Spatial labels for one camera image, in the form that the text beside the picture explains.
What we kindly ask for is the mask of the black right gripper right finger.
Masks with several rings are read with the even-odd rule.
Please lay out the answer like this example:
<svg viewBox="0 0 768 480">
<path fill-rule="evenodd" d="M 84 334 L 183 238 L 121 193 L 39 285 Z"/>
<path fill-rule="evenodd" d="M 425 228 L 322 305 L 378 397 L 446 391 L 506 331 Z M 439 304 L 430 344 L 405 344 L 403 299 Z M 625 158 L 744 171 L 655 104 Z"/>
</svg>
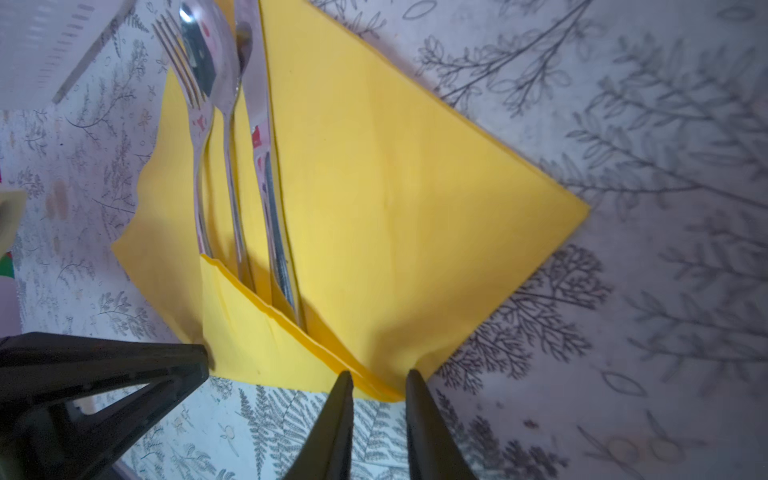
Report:
<svg viewBox="0 0 768 480">
<path fill-rule="evenodd" d="M 477 479 L 416 369 L 406 378 L 406 427 L 411 479 Z"/>
</svg>

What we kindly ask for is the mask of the yellow paper napkin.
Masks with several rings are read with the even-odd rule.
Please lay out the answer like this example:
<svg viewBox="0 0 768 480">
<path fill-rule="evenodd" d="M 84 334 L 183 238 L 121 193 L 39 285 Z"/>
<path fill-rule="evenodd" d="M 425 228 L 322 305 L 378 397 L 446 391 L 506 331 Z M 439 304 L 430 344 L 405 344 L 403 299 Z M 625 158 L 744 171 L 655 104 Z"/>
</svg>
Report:
<svg viewBox="0 0 768 480">
<path fill-rule="evenodd" d="M 138 205 L 112 249 L 214 375 L 397 402 L 567 239 L 588 206 L 306 1 L 264 1 L 275 147 L 307 326 L 277 307 L 247 110 L 235 156 L 256 289 L 237 279 L 220 117 L 203 170 L 213 257 L 199 253 L 192 146 L 169 78 Z"/>
</svg>

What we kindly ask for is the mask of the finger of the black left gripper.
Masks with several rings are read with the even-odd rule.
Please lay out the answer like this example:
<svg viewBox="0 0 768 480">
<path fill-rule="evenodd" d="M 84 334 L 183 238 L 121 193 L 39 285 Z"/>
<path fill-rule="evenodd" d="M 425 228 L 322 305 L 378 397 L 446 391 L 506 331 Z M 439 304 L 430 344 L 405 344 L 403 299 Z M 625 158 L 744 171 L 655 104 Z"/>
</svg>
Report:
<svg viewBox="0 0 768 480">
<path fill-rule="evenodd" d="M 1 476 L 125 479 L 121 457 L 209 377 L 204 346 L 1 340 Z"/>
</svg>

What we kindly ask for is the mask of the white perforated plastic basket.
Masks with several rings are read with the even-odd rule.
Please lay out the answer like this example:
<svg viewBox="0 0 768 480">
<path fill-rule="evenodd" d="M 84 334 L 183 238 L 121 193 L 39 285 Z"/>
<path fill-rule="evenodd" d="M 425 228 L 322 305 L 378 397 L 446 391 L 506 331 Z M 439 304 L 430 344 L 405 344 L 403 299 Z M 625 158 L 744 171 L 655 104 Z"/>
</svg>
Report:
<svg viewBox="0 0 768 480">
<path fill-rule="evenodd" d="M 1 108 L 38 109 L 83 63 L 132 1 L 50 0 L 1 3 Z"/>
</svg>

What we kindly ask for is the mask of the silver table knife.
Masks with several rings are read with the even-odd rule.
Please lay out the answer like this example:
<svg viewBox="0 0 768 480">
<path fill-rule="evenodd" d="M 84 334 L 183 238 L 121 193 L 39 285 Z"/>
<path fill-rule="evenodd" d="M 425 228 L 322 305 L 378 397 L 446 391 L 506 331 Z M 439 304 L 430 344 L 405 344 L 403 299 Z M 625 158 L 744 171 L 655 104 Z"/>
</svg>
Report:
<svg viewBox="0 0 768 480">
<path fill-rule="evenodd" d="M 260 4 L 235 3 L 236 43 L 241 87 L 248 113 L 254 167 L 264 214 L 276 308 L 301 330 L 306 329 L 282 205 L 279 163 L 275 154 L 269 74 Z"/>
</svg>

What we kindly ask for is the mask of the silver fork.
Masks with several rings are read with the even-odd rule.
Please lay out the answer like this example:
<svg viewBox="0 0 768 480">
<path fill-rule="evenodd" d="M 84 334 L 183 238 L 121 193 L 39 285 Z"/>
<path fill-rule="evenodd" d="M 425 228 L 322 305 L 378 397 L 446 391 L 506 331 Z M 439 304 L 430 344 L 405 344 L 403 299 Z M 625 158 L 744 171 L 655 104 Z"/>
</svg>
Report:
<svg viewBox="0 0 768 480">
<path fill-rule="evenodd" d="M 198 248 L 201 254 L 212 257 L 204 216 L 201 170 L 203 154 L 212 129 L 213 104 L 197 84 L 182 45 L 181 30 L 169 9 L 158 14 L 153 23 L 153 30 L 168 56 L 186 102 L 193 146 L 193 202 Z"/>
</svg>

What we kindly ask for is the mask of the silver spoon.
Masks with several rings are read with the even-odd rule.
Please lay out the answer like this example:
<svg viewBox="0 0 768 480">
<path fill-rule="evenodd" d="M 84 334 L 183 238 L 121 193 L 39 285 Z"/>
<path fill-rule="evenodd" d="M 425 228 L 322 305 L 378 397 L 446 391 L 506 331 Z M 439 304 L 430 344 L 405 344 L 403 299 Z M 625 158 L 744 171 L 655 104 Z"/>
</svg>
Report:
<svg viewBox="0 0 768 480">
<path fill-rule="evenodd" d="M 226 16 L 214 1 L 183 1 L 178 11 L 182 39 L 198 87 L 224 121 L 223 151 L 235 242 L 237 276 L 246 286 L 253 275 L 244 239 L 233 161 L 233 121 L 240 87 L 240 63 Z"/>
</svg>

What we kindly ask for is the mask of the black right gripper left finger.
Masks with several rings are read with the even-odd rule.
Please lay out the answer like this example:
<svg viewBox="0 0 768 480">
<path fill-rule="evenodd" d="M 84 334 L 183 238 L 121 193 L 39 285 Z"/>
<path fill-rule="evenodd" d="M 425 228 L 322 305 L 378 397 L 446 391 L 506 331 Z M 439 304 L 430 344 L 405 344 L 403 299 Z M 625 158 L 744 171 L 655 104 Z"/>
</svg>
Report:
<svg viewBox="0 0 768 480">
<path fill-rule="evenodd" d="M 285 480 L 350 478 L 353 389 L 351 373 L 340 373 L 306 442 L 284 476 Z"/>
</svg>

